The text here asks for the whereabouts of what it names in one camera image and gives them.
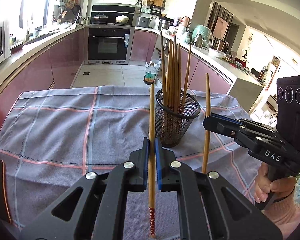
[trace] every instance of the black wire basket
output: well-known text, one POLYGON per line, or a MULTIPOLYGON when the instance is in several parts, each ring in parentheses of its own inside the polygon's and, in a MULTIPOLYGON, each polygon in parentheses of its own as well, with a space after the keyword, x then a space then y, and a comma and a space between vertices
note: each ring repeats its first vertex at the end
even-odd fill
MULTIPOLYGON (((180 102, 182 102, 182 98, 183 91, 181 91, 180 102)), ((185 105, 180 106, 179 113, 174 113, 163 105, 162 90, 158 91, 156 100, 155 136, 160 138, 163 147, 174 147, 179 144, 193 119, 199 116, 200 105, 193 96, 187 93, 185 105)))

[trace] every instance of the screw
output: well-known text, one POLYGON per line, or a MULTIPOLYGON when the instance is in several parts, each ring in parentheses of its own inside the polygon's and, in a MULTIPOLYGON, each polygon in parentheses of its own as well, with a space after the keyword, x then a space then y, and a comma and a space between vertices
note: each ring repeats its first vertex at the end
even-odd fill
POLYGON ((217 173, 216 171, 211 171, 209 172, 209 177, 212 179, 217 179, 219 178, 219 173, 217 173))
POLYGON ((94 179, 97 175, 94 172, 88 172, 86 174, 86 179, 94 179))
POLYGON ((126 162, 123 164, 123 166, 127 169, 130 169, 134 166, 133 162, 126 162))
POLYGON ((174 161, 174 162, 172 162, 170 165, 171 165, 171 167, 173 167, 173 168, 179 168, 179 167, 181 166, 181 163, 178 162, 178 161, 174 161))

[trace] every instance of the pink sweater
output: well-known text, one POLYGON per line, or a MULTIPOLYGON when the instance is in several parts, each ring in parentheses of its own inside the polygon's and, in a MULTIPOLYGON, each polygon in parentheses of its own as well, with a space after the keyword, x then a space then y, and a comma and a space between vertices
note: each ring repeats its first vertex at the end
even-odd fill
POLYGON ((296 229, 300 223, 300 206, 293 201, 293 193, 286 199, 272 204, 264 214, 281 230, 283 239, 296 229))

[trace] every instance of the cutting board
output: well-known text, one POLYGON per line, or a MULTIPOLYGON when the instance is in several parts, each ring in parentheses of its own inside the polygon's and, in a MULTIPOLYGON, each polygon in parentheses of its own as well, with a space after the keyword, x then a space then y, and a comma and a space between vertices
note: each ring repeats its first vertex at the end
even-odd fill
POLYGON ((154 0, 153 5, 163 7, 163 0, 154 0))

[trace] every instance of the human hand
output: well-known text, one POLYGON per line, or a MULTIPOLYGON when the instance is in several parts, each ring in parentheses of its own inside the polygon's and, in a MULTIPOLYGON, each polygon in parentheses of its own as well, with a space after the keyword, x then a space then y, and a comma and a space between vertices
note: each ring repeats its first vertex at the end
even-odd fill
POLYGON ((261 201, 265 202, 270 191, 277 193, 277 198, 287 197, 291 194, 296 184, 295 177, 277 179, 271 182, 267 178, 267 174, 268 164, 261 163, 258 175, 255 179, 254 199, 257 203, 260 203, 261 201))

